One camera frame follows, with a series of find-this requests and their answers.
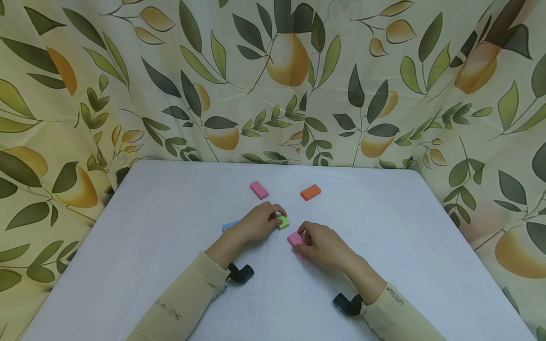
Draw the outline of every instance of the right hand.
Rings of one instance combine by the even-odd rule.
[[[305,221],[298,234],[305,233],[305,244],[296,244],[293,249],[302,253],[322,267],[342,270],[356,256],[347,244],[328,226]]]

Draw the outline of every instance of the curtain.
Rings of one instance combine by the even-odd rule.
[[[416,170],[546,340],[544,13],[0,0],[0,340],[143,158]]]

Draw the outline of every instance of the table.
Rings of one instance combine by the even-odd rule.
[[[304,220],[335,229],[448,340],[534,340],[414,171],[160,160],[135,163],[23,340],[123,341],[222,225],[261,202],[256,180],[290,226],[245,249],[235,263],[256,274],[211,303],[191,341],[376,340],[332,304],[356,294],[348,279],[293,254],[286,238]]]

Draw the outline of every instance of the blue block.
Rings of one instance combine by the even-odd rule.
[[[238,222],[239,222],[239,220],[236,220],[234,222],[222,225],[222,231],[225,232],[228,228],[232,227],[233,225],[237,224]]]

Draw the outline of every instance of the finger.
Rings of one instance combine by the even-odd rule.
[[[304,221],[303,224],[298,228],[298,234],[301,235],[305,231],[309,231],[312,233],[312,230],[314,229],[314,223],[309,221]]]
[[[280,212],[285,217],[288,216],[288,214],[286,214],[286,211],[284,210],[284,208],[282,208],[281,205],[271,205],[271,210],[273,212]]]

